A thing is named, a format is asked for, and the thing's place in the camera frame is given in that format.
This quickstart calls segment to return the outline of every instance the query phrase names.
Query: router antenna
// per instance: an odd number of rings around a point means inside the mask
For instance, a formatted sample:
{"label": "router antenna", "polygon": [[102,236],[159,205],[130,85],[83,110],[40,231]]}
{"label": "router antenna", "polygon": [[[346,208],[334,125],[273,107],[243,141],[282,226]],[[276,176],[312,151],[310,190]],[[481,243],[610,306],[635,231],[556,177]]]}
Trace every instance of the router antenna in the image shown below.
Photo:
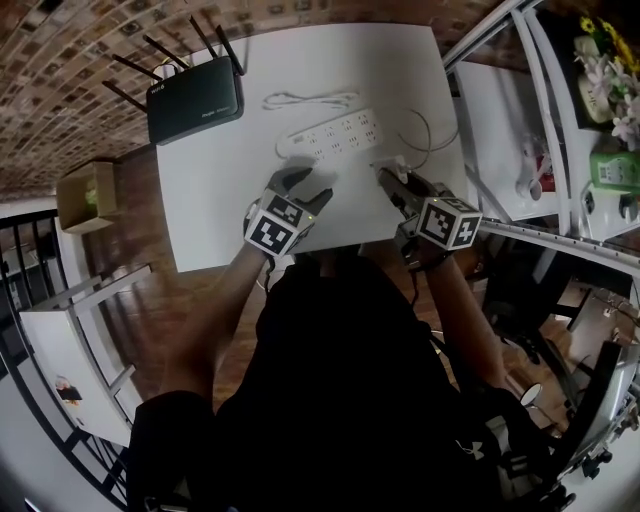
{"label": "router antenna", "polygon": [[158,41],[154,41],[149,36],[143,36],[142,39],[144,39],[147,43],[149,43],[151,46],[153,46],[156,50],[164,53],[167,57],[169,57],[171,60],[173,60],[181,68],[189,69],[189,66],[182,59],[180,59],[179,57],[176,57],[173,53],[171,53],[164,46],[162,46]]}
{"label": "router antenna", "polygon": [[152,73],[148,69],[144,69],[143,67],[138,66],[137,64],[131,62],[130,60],[125,59],[124,57],[120,57],[120,55],[116,55],[114,53],[112,55],[112,58],[113,60],[119,62],[120,64],[124,64],[125,66],[130,67],[131,69],[135,69],[136,71],[138,71],[139,73],[142,73],[143,75],[147,75],[149,78],[162,81],[162,77],[160,75],[156,75],[155,73]]}
{"label": "router antenna", "polygon": [[222,46],[224,46],[224,49],[227,50],[227,55],[229,55],[229,58],[231,59],[231,64],[233,64],[233,67],[236,70],[236,73],[239,74],[240,76],[243,76],[244,69],[242,69],[242,66],[240,65],[240,61],[238,61],[238,57],[236,57],[236,54],[233,51],[233,48],[231,48],[231,45],[229,44],[229,40],[227,39],[227,36],[224,33],[224,30],[222,30],[222,27],[220,25],[216,27],[216,34],[218,34],[218,39],[220,39],[220,42],[222,43]]}
{"label": "router antenna", "polygon": [[214,59],[218,58],[218,55],[216,54],[216,52],[213,50],[211,43],[209,42],[209,40],[204,37],[204,34],[202,33],[202,30],[200,30],[200,25],[198,25],[196,23],[196,20],[193,16],[189,17],[189,23],[191,23],[191,26],[196,30],[196,32],[198,33],[198,37],[200,39],[202,39],[202,42],[205,44],[205,46],[207,47],[207,50],[209,50],[209,53],[211,54],[211,57]]}
{"label": "router antenna", "polygon": [[139,108],[145,114],[147,113],[147,107],[145,107],[142,103],[139,103],[136,100],[134,100],[131,96],[129,96],[122,89],[116,87],[116,85],[113,82],[110,82],[109,80],[105,80],[104,82],[102,82],[102,85],[104,85],[107,89],[111,89],[113,92],[115,92],[122,99],[124,99],[124,100],[128,101],[129,103],[131,103],[134,107]]}

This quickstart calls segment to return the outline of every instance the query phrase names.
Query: fiducial marker cube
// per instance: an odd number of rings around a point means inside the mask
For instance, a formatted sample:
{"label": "fiducial marker cube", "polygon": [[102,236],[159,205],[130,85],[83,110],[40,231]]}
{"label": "fiducial marker cube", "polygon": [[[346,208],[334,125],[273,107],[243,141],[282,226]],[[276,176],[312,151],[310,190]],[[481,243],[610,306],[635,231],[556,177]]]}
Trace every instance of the fiducial marker cube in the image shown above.
{"label": "fiducial marker cube", "polygon": [[473,244],[482,213],[457,197],[428,197],[425,199],[418,235],[434,244],[454,251]]}
{"label": "fiducial marker cube", "polygon": [[284,256],[315,223],[315,217],[266,189],[253,209],[245,240],[275,257]]}

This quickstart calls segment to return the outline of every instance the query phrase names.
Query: wifi router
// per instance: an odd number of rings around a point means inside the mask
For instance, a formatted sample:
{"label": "wifi router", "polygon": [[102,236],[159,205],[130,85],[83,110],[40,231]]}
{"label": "wifi router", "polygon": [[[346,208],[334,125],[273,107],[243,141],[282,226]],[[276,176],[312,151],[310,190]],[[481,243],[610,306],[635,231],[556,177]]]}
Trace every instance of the wifi router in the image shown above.
{"label": "wifi router", "polygon": [[146,112],[149,140],[154,144],[168,144],[201,130],[229,123],[244,113],[240,79],[244,70],[222,27],[216,28],[216,34],[227,55],[219,57],[195,19],[191,17],[189,21],[211,54],[212,60],[204,64],[189,66],[148,36],[144,36],[144,40],[173,60],[182,71],[163,78],[123,57],[113,55],[117,62],[156,80],[147,90],[146,108],[113,83],[103,82],[126,101]]}

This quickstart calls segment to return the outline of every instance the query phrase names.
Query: shelf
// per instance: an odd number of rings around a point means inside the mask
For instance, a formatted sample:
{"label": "shelf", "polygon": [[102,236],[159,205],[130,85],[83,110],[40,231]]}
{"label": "shelf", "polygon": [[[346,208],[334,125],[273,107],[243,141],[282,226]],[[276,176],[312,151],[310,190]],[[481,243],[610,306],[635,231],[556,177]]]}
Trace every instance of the shelf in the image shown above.
{"label": "shelf", "polygon": [[[570,184],[571,231],[573,235],[605,241],[640,226],[640,220],[622,218],[618,211],[620,195],[594,189],[591,183],[589,157],[596,146],[611,142],[610,135],[578,127],[576,112],[560,61],[535,10],[524,15],[525,21],[549,77],[564,133]],[[588,214],[584,196],[591,191],[595,208]]]}
{"label": "shelf", "polygon": [[[525,136],[545,138],[531,77],[471,62],[458,63],[455,76],[461,95],[458,122],[467,165],[478,170],[478,177],[510,220],[557,214],[556,192],[543,193],[539,201],[516,193]],[[501,218],[486,201],[486,195],[481,203],[486,217]]]}

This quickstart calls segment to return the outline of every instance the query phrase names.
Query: power strip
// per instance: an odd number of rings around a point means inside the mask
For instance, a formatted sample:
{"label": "power strip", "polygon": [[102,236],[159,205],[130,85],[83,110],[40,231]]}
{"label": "power strip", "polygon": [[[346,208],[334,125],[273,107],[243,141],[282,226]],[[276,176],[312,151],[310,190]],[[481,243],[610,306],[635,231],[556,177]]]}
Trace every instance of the power strip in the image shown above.
{"label": "power strip", "polygon": [[309,155],[316,160],[346,157],[382,144],[380,124],[366,108],[319,124],[287,138],[289,155]]}

